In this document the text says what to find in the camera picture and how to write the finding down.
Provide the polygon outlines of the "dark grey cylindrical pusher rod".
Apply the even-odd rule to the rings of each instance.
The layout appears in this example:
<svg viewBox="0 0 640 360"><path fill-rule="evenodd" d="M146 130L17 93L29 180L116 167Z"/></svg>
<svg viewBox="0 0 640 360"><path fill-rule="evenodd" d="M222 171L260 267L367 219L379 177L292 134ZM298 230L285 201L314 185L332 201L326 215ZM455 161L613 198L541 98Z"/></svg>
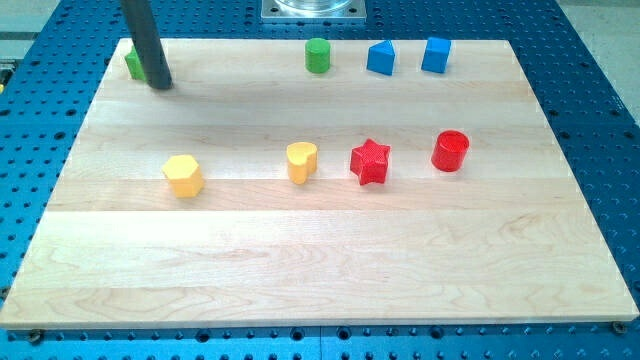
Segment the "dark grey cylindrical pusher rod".
<svg viewBox="0 0 640 360"><path fill-rule="evenodd" d="M146 83L156 90L170 89L173 80L150 2L148 0L121 0L120 5Z"/></svg>

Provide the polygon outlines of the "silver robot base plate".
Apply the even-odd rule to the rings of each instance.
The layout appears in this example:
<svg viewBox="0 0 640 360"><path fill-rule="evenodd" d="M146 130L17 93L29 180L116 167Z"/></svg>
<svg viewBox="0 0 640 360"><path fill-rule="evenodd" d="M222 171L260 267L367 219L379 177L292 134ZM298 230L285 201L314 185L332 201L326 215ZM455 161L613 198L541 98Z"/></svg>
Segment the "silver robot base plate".
<svg viewBox="0 0 640 360"><path fill-rule="evenodd" d="M267 21L365 20L365 0L262 0L261 18Z"/></svg>

